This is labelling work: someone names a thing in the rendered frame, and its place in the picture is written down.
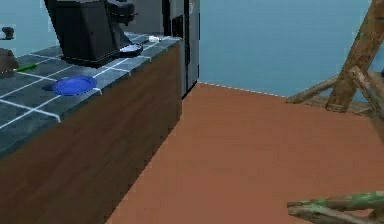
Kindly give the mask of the black coffee machine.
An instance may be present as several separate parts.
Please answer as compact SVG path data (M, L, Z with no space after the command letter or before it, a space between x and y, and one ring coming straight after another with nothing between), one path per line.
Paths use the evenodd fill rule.
M133 0L44 0L62 50L61 59L99 68L143 51L120 25L136 16Z

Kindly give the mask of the grey fridge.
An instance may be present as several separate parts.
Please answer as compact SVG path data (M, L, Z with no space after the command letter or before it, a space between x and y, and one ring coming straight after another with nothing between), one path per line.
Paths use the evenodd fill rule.
M171 20L179 15L184 18L181 96L185 98L200 76L200 0L162 0L162 15L166 36L172 36Z

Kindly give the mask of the blue plate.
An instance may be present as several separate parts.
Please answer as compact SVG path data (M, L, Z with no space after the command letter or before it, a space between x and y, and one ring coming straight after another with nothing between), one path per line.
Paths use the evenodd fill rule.
M84 75L57 80L53 85L53 92L62 96L75 96L84 94L97 86L95 78Z

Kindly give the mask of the brown wooden ladder shelf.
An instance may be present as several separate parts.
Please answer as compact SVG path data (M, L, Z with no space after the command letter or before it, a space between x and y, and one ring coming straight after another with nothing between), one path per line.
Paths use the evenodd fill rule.
M370 0L370 6L356 34L341 71L287 99L301 104L321 92L332 89L324 108L346 113L357 90L363 94L375 113L371 123L384 143L384 72L372 72L369 67L384 42L384 0Z

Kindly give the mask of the brown pot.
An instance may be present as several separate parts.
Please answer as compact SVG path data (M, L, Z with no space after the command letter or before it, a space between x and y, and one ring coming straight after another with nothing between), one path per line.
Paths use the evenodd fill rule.
M0 79L11 77L19 64L9 49L0 48Z

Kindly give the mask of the brown wooden tiled counter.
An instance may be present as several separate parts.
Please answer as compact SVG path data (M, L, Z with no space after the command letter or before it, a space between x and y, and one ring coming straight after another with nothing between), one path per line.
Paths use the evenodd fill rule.
M21 57L31 71L0 80L0 224L104 224L180 119L181 41L145 34L135 58L99 69L54 46ZM53 92L84 75L97 86Z

